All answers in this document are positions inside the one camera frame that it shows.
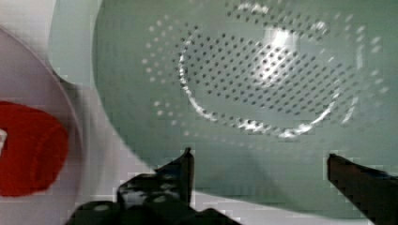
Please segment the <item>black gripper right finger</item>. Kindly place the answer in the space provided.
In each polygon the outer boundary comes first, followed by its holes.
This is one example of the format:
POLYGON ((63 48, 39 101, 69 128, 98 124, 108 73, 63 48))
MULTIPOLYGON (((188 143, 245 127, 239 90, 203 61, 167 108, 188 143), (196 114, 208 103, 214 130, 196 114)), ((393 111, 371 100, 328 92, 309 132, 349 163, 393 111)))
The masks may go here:
POLYGON ((397 177, 330 154, 328 180, 374 225, 398 224, 397 177))

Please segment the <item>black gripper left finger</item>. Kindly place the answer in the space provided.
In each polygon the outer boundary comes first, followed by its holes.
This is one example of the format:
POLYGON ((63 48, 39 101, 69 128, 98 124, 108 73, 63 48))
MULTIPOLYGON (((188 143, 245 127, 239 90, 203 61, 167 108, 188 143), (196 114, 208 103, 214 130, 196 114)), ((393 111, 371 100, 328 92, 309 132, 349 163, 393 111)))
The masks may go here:
POLYGON ((65 225, 241 225, 214 208, 191 207, 194 157, 190 148, 153 173, 140 173, 116 190, 116 200, 86 202, 65 225))

